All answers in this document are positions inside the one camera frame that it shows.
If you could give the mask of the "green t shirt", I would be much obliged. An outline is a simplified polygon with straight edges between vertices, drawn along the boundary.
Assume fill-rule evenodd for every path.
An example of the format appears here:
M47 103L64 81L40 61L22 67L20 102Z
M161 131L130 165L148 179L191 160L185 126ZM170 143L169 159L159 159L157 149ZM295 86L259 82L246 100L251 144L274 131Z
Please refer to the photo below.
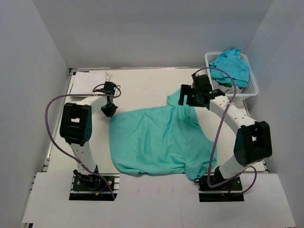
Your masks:
M124 112L109 126L114 167L131 175L186 174L194 180L217 163L214 143L204 134L194 107L179 105L180 91L166 105Z

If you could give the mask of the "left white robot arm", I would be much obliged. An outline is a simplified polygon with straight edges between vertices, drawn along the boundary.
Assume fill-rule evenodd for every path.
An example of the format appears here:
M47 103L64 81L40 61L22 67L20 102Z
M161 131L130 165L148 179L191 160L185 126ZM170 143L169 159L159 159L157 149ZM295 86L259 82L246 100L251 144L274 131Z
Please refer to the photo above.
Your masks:
M65 103L62 113L60 136L72 149L77 171L84 175L98 173L89 144L93 132L93 114L100 110L106 117L112 117L118 108L113 102L117 85L105 82L103 86L93 89L92 94L77 103Z

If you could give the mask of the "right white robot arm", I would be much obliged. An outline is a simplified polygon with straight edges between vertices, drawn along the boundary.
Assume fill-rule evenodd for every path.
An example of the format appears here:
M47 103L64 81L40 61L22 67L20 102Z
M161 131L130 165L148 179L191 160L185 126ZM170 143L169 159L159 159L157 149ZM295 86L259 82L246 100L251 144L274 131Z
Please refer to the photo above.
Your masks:
M207 175L207 185L216 188L230 182L249 166L272 156L270 126L243 115L219 89L213 89L208 75L192 75L192 85L181 85L179 104L205 107L221 118L236 136L233 155Z

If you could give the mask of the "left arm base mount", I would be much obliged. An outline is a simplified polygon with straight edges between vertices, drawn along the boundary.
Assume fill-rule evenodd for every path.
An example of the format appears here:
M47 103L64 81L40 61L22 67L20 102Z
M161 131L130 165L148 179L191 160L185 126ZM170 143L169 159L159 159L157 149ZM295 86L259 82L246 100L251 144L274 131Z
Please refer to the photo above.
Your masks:
M73 171L70 201L114 201L118 194L118 174L106 174L105 180L95 175Z

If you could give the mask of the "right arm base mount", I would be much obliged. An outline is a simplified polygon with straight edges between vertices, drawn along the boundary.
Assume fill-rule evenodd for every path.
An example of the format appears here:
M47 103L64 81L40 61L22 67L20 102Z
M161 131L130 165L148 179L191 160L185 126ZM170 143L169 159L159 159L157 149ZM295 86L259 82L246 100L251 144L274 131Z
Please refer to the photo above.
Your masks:
M207 185L207 175L194 180L199 187L200 202L243 202L243 188L239 177L216 188Z

